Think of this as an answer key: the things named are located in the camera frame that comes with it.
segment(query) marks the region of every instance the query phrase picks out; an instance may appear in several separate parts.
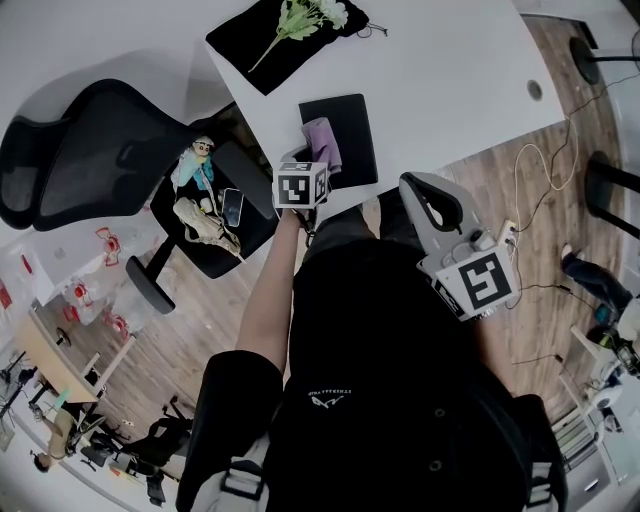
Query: backpack strap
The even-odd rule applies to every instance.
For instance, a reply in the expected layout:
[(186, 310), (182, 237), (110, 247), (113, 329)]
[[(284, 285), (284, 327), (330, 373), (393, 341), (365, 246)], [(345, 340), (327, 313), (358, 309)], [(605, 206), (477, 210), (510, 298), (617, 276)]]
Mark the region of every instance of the backpack strap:
[(232, 457), (227, 471), (216, 473), (200, 487), (192, 512), (264, 512), (269, 501), (262, 466), (269, 448), (265, 434), (244, 457)]

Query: purple towel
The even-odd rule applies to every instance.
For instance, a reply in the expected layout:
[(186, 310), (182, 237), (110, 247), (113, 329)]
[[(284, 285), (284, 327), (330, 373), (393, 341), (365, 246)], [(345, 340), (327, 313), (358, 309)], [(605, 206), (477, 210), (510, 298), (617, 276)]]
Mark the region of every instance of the purple towel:
[(342, 171), (342, 158), (333, 130), (326, 117), (302, 125), (302, 133), (311, 147), (311, 159), (326, 163), (330, 174)]

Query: black mouse pad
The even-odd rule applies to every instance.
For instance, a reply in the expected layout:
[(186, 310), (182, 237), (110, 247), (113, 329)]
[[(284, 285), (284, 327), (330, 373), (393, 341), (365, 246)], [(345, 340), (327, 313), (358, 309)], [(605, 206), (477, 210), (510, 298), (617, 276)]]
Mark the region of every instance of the black mouse pad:
[(331, 176), (331, 188), (370, 185), (378, 181), (367, 106), (362, 94), (301, 103), (300, 115), (303, 123), (319, 117), (329, 119), (342, 157), (342, 172)]

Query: doll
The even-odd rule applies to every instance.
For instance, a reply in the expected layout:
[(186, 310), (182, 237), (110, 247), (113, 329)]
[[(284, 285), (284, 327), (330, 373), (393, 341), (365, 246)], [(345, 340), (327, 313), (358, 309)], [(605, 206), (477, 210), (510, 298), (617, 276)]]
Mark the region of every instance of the doll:
[(199, 171), (202, 169), (207, 180), (213, 182), (213, 167), (211, 166), (210, 155), (213, 147), (213, 141), (209, 137), (203, 136), (199, 137), (190, 148), (180, 155), (178, 165), (171, 173), (173, 190), (177, 190), (178, 187), (184, 187), (192, 177), (196, 181), (198, 189), (207, 190), (207, 186), (202, 180), (202, 173)]

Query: green stem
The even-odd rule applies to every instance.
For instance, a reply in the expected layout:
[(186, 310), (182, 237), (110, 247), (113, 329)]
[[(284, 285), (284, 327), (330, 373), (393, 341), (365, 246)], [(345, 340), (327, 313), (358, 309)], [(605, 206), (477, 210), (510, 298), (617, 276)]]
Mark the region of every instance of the green stem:
[(286, 39), (286, 34), (283, 35), (284, 32), (278, 32), (278, 35), (276, 36), (276, 38), (273, 40), (273, 42), (269, 45), (269, 48), (267, 48), (267, 51), (264, 52), (262, 54), (262, 57), (260, 57), (260, 59), (258, 59), (258, 62), (256, 62), (253, 67), (249, 70), (249, 73), (251, 73), (254, 69), (256, 69), (258, 67), (258, 64), (260, 64), (262, 62), (262, 60), (267, 56), (267, 54), (273, 50), (273, 47), (275, 45), (277, 45), (280, 41), (282, 41), (283, 39)]

